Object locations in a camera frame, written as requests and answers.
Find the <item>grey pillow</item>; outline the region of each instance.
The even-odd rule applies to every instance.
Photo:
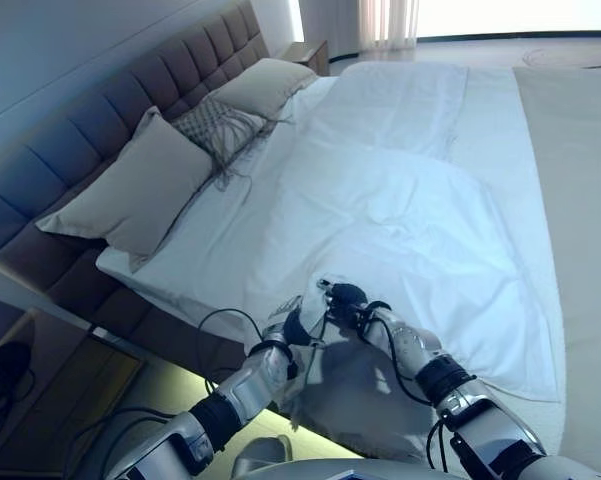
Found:
[[[266,123],[265,119],[220,103],[211,95],[171,122],[213,157],[217,172],[225,172]]]
[[[275,120],[289,97],[316,78],[303,65],[263,58],[211,95],[238,110]]]
[[[209,178],[209,155],[149,108],[118,159],[80,195],[36,222],[50,233],[105,238],[138,257],[153,254]]]

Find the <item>nightstand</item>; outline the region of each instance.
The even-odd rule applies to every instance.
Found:
[[[322,77],[329,76],[329,51],[326,40],[316,43],[294,42],[281,58],[309,67]]]
[[[35,309],[22,315],[0,344],[9,341],[31,345],[35,383],[14,404],[0,433],[0,476],[59,477],[70,440],[115,408],[142,362]],[[71,470],[98,433],[76,443]]]

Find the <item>white bed sheet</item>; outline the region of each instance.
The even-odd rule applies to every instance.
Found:
[[[559,401],[534,402],[494,392],[555,454],[564,433],[566,408],[562,309],[542,189],[512,69],[470,70],[456,133],[450,161],[491,190],[547,318]]]
[[[296,122],[301,120],[334,81],[320,79],[300,92],[285,107],[284,114],[291,115]],[[517,87],[511,71],[472,69],[450,160],[491,187],[550,320],[560,401],[531,402],[499,392],[498,395],[536,429],[547,450],[555,452],[564,425],[562,321],[533,151],[524,112],[516,99]],[[98,258],[98,268],[194,325],[213,308],[243,305],[242,282],[251,255],[261,240],[259,234],[268,219],[268,200],[275,190],[260,188],[260,180],[275,182],[284,164],[283,157],[289,153],[295,130],[296,125],[279,125],[269,139],[258,141],[254,149],[238,160],[236,166],[241,172],[258,179],[249,195],[248,182],[234,178],[226,192],[217,192],[210,187],[190,205],[171,233],[169,251],[177,254],[158,252],[149,264],[132,275],[128,271],[126,254],[109,248]],[[240,208],[245,198],[246,203]],[[187,241],[179,240],[185,236]],[[172,250],[174,242],[178,245]],[[213,245],[213,248],[205,250],[199,245]],[[182,285],[190,294],[174,295],[173,292]],[[248,329],[242,328],[241,320],[230,316],[209,327],[213,333],[238,341],[244,341],[245,335],[250,335]]]
[[[336,80],[318,78],[296,93],[280,115],[283,122],[236,159],[234,168],[251,180],[233,176],[225,191],[209,184],[180,215],[163,242],[168,248],[161,247],[135,273],[128,255],[111,247],[100,254],[96,266],[194,326],[212,310],[244,305],[244,282],[296,130]],[[255,340],[251,327],[243,328],[243,320],[230,314],[218,315],[205,330],[246,344]]]

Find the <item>tufted headboard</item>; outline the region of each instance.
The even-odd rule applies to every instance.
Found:
[[[114,162],[151,105],[172,119],[266,56],[251,3],[240,1],[169,39],[14,146],[0,158],[0,269],[127,338],[149,332],[143,321],[152,316],[182,329],[174,323],[179,320],[96,269],[104,241],[46,234],[34,222]]]

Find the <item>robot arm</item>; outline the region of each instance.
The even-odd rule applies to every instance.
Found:
[[[451,445],[471,478],[601,479],[600,474],[579,463],[547,456],[532,430],[501,405],[480,380],[458,365],[431,332],[407,325],[387,304],[367,303],[364,292],[353,285],[322,281],[319,286],[325,290],[329,304],[326,318],[355,329],[363,341],[395,358],[399,374],[420,387],[453,432]],[[285,317],[285,321],[264,332],[263,342],[254,347],[240,371],[124,456],[107,480],[188,480],[202,472],[214,453],[222,450],[297,374],[289,345],[315,344],[300,325],[300,301],[301,297],[296,297],[274,313]]]
[[[531,428],[445,352],[433,333],[409,326],[383,302],[367,303],[354,285],[322,280],[318,286],[327,296],[327,315],[390,358],[395,356],[398,373],[415,380],[453,432],[451,446],[471,478],[601,478],[572,460],[547,456]]]
[[[297,374],[289,345],[313,341],[299,323],[296,297],[272,316],[286,320],[263,332],[242,368],[214,393],[182,412],[127,453],[107,480],[190,480],[227,442],[269,405],[273,395]]]

